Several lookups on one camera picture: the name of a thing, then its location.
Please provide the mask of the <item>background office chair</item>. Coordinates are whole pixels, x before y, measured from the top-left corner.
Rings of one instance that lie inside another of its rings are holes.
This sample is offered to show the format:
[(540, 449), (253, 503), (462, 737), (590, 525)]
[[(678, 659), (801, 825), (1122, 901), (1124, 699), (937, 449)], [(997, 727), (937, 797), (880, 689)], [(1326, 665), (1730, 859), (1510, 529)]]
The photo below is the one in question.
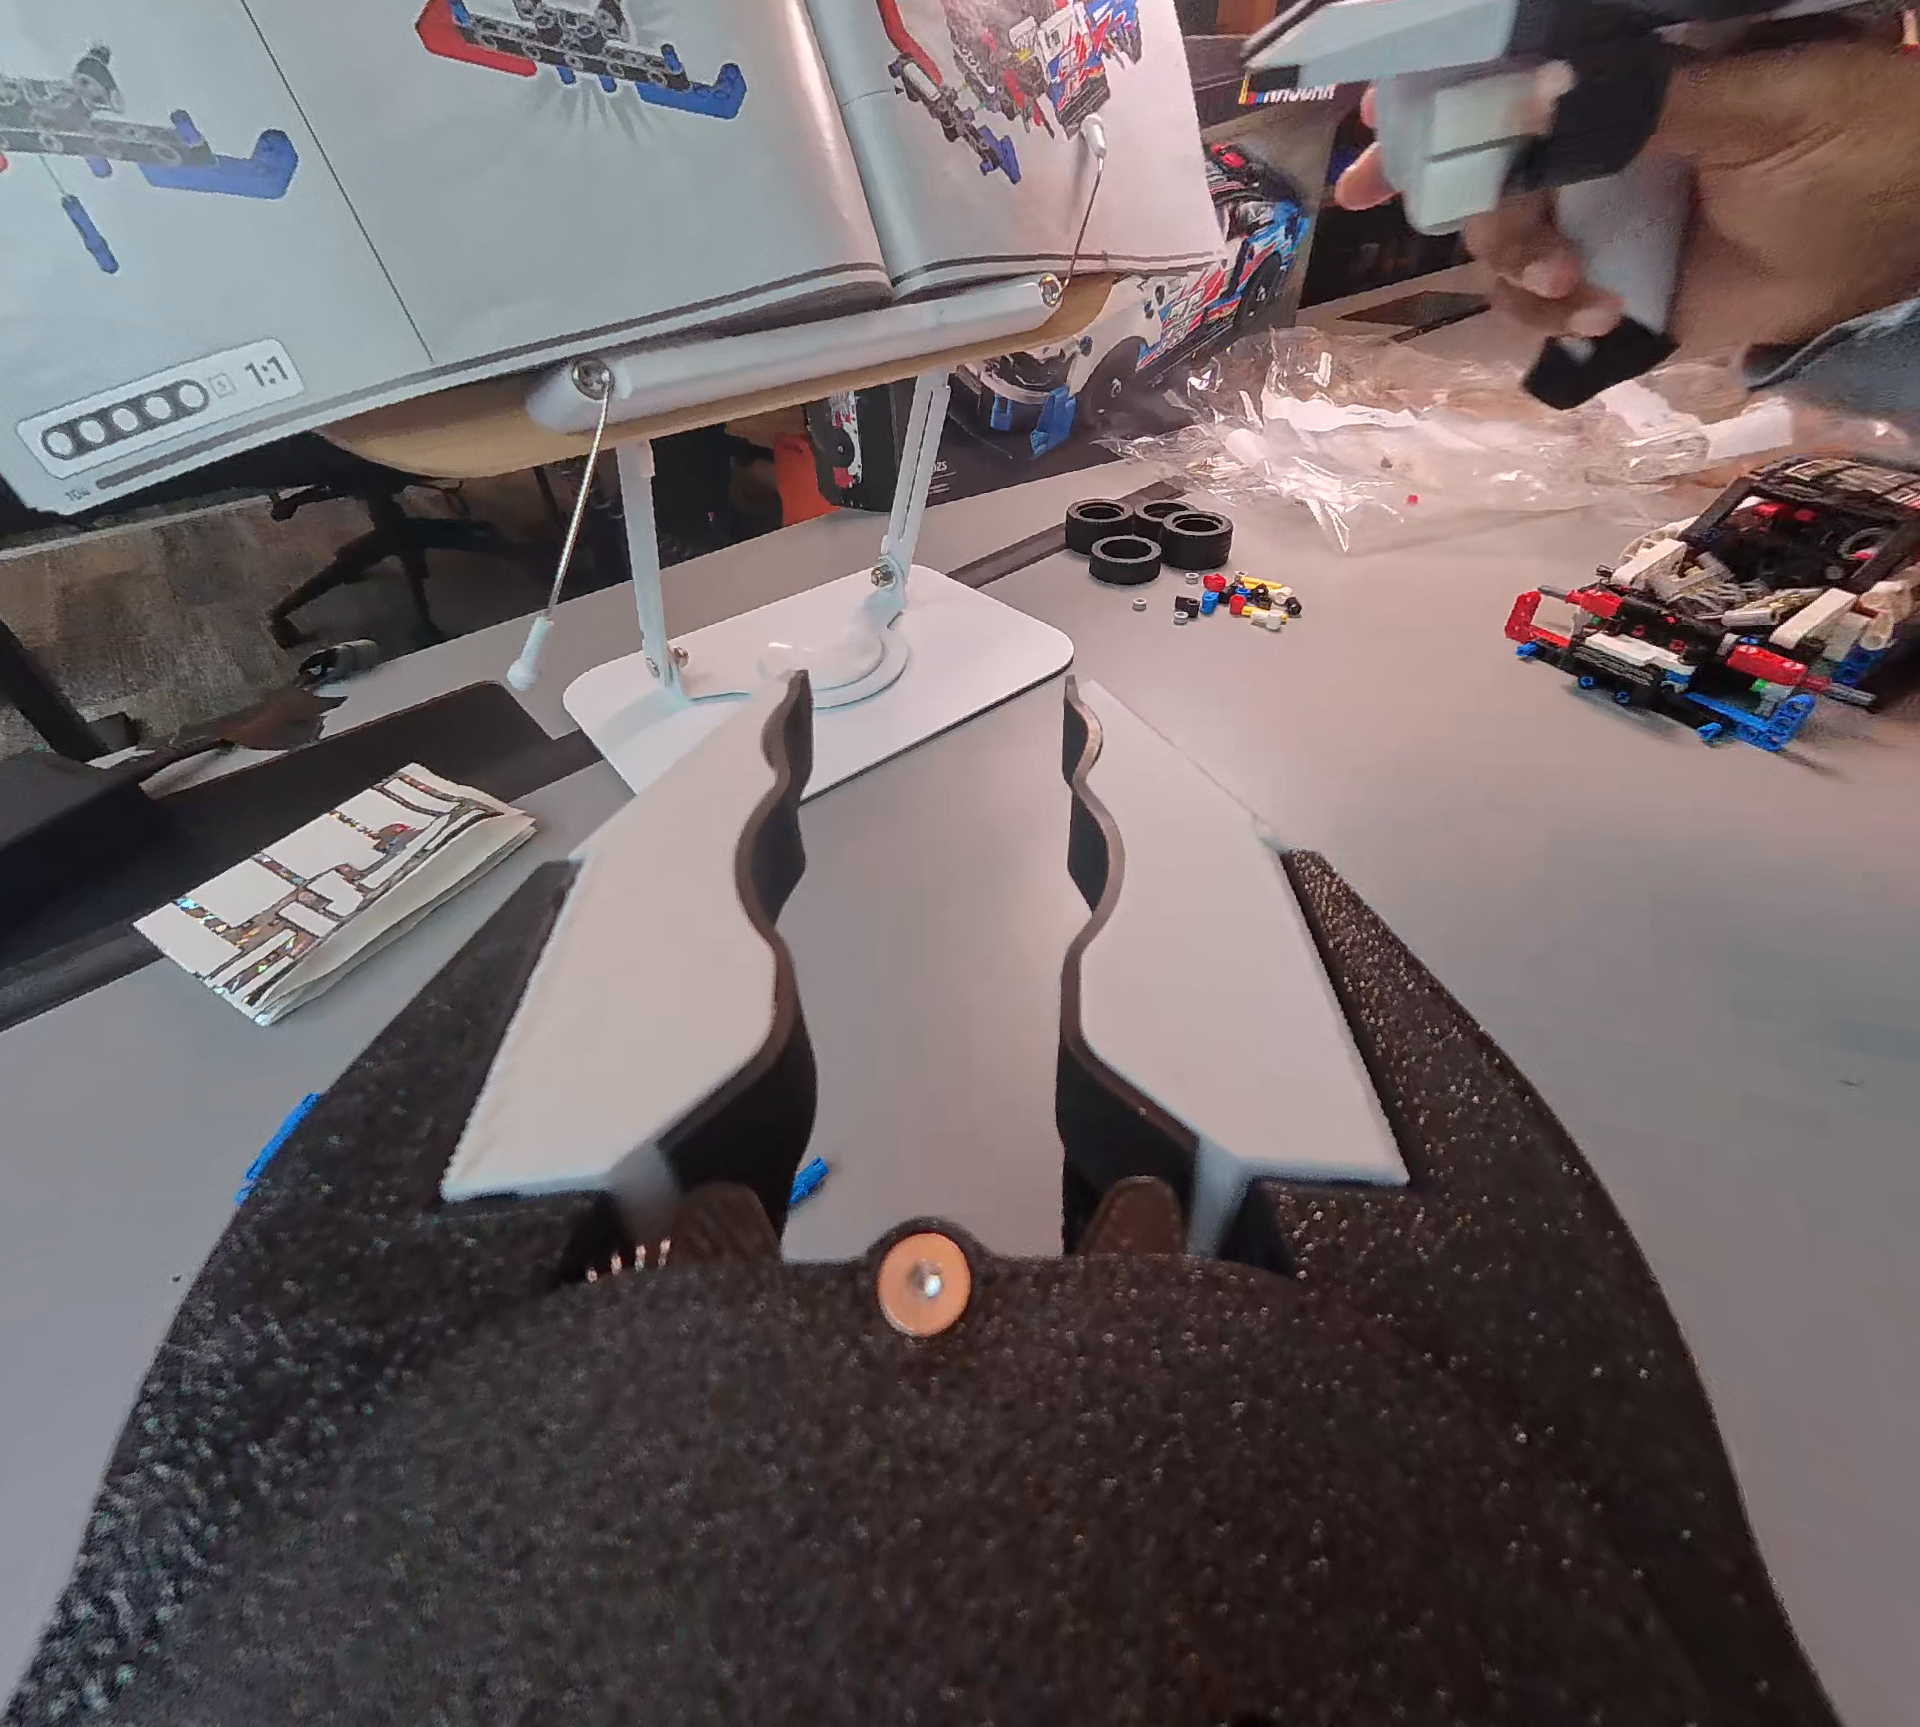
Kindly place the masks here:
[(435, 621), (429, 599), (431, 555), (435, 551), (505, 555), (510, 551), (510, 543), (501, 527), (475, 517), (462, 497), (454, 499), (452, 513), (446, 517), (411, 513), (402, 503), (402, 495), (411, 487), (436, 489), (436, 483), (376, 467), (364, 475), (336, 475), (328, 481), (268, 493), (268, 515), (281, 523), (291, 521), (304, 507), (335, 499), (353, 499), (364, 507), (370, 519), (364, 533), (346, 541), (314, 577), (285, 595), (268, 611), (268, 629), (281, 649), (293, 651), (306, 639), (297, 623), (303, 609), (338, 587), (362, 581), (389, 559), (397, 561), (402, 571), (420, 641), (438, 643), (446, 639), (446, 633)]

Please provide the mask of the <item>person's right hand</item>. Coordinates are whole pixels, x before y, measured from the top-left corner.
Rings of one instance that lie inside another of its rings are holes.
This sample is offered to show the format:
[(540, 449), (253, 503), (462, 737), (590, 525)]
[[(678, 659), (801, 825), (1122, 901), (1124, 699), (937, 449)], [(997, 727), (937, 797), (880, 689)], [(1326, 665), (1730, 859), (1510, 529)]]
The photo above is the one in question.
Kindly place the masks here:
[(1681, 354), (1802, 348), (1916, 296), (1918, 60), (1896, 40), (1687, 62), (1645, 150), (1693, 170)]

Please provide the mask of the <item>pile of blue red pins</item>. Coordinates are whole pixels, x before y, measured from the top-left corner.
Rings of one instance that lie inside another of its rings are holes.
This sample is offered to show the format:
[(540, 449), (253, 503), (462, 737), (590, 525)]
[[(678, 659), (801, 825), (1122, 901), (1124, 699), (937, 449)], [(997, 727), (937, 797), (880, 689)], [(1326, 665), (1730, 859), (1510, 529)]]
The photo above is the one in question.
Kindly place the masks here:
[[(260, 1185), (260, 1181), (264, 1179), (264, 1175), (268, 1173), (270, 1165), (276, 1161), (281, 1151), (288, 1145), (288, 1141), (297, 1135), (297, 1131), (303, 1127), (309, 1115), (323, 1101), (325, 1101), (323, 1093), (309, 1093), (301, 1097), (301, 1101), (291, 1109), (291, 1113), (279, 1123), (275, 1135), (260, 1147), (253, 1163), (247, 1167), (235, 1191), (237, 1207), (248, 1201), (255, 1187)], [(793, 1189), (786, 1201), (789, 1209), (793, 1211), (802, 1203), (807, 1203), (809, 1199), (813, 1199), (828, 1181), (828, 1175), (832, 1173), (830, 1169), (832, 1165), (821, 1155), (809, 1159), (796, 1173), (794, 1183), (791, 1185)]]

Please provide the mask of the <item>toy brick race car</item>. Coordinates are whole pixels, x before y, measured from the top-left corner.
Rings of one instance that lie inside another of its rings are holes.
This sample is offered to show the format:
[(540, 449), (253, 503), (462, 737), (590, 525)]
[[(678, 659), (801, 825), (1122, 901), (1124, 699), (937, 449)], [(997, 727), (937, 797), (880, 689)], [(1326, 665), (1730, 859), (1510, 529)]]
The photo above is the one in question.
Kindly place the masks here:
[(1583, 691), (1783, 751), (1824, 703), (1879, 711), (1916, 689), (1916, 469), (1774, 459), (1587, 585), (1524, 589), (1507, 617), (1517, 657)]

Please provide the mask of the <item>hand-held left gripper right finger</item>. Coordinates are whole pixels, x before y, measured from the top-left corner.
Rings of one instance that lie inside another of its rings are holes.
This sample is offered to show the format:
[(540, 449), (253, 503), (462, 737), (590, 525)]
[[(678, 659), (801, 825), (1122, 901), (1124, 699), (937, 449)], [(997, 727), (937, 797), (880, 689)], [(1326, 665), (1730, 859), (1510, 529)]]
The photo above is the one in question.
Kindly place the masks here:
[(1275, 827), (1101, 683), (1064, 685), (1064, 1223), (1163, 1185), (1190, 1253), (1248, 1239), (1255, 1189), (1412, 1177)]

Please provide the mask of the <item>black toy set box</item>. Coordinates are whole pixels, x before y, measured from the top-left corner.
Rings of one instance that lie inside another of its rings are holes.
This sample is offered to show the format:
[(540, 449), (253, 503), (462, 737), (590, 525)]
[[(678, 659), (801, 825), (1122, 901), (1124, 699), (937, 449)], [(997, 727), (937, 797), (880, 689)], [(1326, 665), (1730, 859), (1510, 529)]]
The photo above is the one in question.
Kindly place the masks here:
[(1101, 441), (1169, 412), (1186, 376), (1236, 340), (1293, 326), (1302, 306), (1465, 260), (1458, 236), (1421, 234), (1398, 204), (1333, 204), (1367, 142), (1359, 88), (1245, 100), (1234, 36), (1190, 36), (1184, 48), (1219, 258), (1183, 274), (1121, 276), (1067, 338), (956, 366), (930, 503), (1093, 465)]

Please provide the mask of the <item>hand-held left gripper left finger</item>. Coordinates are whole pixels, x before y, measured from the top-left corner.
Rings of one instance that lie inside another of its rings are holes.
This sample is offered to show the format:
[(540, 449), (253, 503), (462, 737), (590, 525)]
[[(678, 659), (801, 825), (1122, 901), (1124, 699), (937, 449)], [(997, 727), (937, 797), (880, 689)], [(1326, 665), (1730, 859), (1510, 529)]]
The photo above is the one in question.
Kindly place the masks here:
[(781, 1249), (818, 1111), (781, 935), (810, 771), (813, 691), (789, 675), (574, 851), (445, 1205), (602, 1197), (628, 1243), (654, 1245), (723, 1185), (755, 1199)]

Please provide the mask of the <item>grey desk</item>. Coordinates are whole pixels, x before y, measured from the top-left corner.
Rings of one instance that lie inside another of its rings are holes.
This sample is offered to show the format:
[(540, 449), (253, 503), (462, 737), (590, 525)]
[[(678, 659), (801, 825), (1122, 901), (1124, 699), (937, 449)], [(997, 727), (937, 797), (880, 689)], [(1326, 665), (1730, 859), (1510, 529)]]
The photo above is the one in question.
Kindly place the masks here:
[[(1069, 557), (995, 593), (1279, 835), (1325, 853), (1552, 1103), (1665, 1285), (1763, 1551), (1848, 1723), (1916, 1723), (1916, 709), (1709, 747), (1517, 659), (1524, 587), (1614, 517), (1343, 555), (1243, 509), (1282, 635), (1177, 629)], [(849, 1259), (951, 1219), (1060, 1247), (1062, 689), (809, 801), (781, 929), (830, 1177), (786, 1233)], [(4, 1031), (4, 1693), (33, 1659), (158, 1339), (247, 1167), (547, 857), (627, 797), (590, 765), (540, 833), (276, 1027), (170, 967)]]

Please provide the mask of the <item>clear plastic bags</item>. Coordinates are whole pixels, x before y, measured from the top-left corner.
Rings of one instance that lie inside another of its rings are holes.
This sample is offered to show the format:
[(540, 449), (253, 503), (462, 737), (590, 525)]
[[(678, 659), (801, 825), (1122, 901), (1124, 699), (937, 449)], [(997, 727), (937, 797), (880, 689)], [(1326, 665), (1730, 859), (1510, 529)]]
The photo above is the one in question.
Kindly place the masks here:
[(1111, 431), (1154, 477), (1353, 555), (1590, 507), (1653, 519), (1795, 437), (1783, 396), (1693, 394), (1656, 372), (1561, 414), (1514, 368), (1314, 328), (1230, 346)]

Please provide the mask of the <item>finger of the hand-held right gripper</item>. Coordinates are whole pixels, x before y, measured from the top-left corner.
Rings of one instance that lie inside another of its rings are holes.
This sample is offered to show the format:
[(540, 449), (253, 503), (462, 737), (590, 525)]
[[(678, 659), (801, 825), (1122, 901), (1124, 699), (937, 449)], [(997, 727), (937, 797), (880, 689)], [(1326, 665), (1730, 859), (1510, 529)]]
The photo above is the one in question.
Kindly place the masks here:
[(1243, 46), (1257, 82), (1382, 82), (1509, 56), (1521, 0), (1304, 0)]

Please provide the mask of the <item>open instruction booklet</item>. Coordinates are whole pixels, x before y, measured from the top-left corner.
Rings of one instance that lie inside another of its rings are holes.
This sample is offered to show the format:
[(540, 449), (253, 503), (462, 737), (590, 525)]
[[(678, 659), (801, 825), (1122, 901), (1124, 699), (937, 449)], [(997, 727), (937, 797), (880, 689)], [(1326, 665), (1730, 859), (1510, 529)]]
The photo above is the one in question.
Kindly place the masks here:
[(4, 0), (4, 491), (616, 332), (1215, 248), (1174, 0)]

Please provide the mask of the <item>assorted small toy bricks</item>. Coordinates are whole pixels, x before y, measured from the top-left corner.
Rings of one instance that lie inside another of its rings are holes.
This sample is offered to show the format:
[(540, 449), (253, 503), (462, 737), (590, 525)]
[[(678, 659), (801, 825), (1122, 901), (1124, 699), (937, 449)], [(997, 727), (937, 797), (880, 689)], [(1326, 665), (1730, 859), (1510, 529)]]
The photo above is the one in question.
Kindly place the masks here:
[(1279, 633), (1304, 617), (1302, 595), (1282, 581), (1246, 571), (1186, 571), (1174, 579), (1177, 587), (1164, 603), (1157, 593), (1141, 593), (1131, 607), (1138, 613), (1163, 613), (1174, 627), (1223, 619), (1264, 633)]

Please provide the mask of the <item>folded shiny sticker sheet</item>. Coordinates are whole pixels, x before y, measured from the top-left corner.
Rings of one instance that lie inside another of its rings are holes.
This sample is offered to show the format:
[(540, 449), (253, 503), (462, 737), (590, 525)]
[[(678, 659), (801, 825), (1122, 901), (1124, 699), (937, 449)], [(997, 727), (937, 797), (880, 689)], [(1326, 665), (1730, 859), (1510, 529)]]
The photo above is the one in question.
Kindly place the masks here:
[(521, 807), (406, 763), (132, 927), (244, 1019), (275, 1025), (536, 831)]

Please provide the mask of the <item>white book stand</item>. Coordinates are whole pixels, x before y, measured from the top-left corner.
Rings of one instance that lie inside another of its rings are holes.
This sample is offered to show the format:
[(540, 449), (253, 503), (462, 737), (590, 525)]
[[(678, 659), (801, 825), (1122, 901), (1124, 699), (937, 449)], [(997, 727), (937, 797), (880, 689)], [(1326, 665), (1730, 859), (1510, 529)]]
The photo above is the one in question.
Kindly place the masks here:
[[(735, 705), (802, 669), (814, 695), (810, 793), (823, 793), (972, 715), (1060, 675), (1070, 637), (989, 593), (917, 565), (948, 416), (948, 372), (1093, 318), (1109, 280), (1026, 274), (930, 300), (832, 316), (786, 310), (755, 326), (616, 332), (577, 344), (544, 376), (477, 370), (402, 386), (323, 424), (374, 463), (431, 477), (493, 475), (562, 457), (602, 426), (616, 449), (638, 649), (564, 685), (561, 703), (643, 791), (717, 731)], [(656, 517), (660, 437), (755, 418), (857, 386), (913, 378), (906, 445), (878, 553), (732, 619), (671, 635)]]

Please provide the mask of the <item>person's right forearm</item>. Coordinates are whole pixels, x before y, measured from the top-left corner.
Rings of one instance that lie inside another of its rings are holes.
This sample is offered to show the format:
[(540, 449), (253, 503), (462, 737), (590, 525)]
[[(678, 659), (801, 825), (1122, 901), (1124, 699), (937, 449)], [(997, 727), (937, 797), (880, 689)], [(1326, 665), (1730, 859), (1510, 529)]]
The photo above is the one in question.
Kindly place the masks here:
[(1841, 322), (1811, 342), (1750, 348), (1750, 392), (1774, 392), (1836, 412), (1918, 416), (1918, 296)]

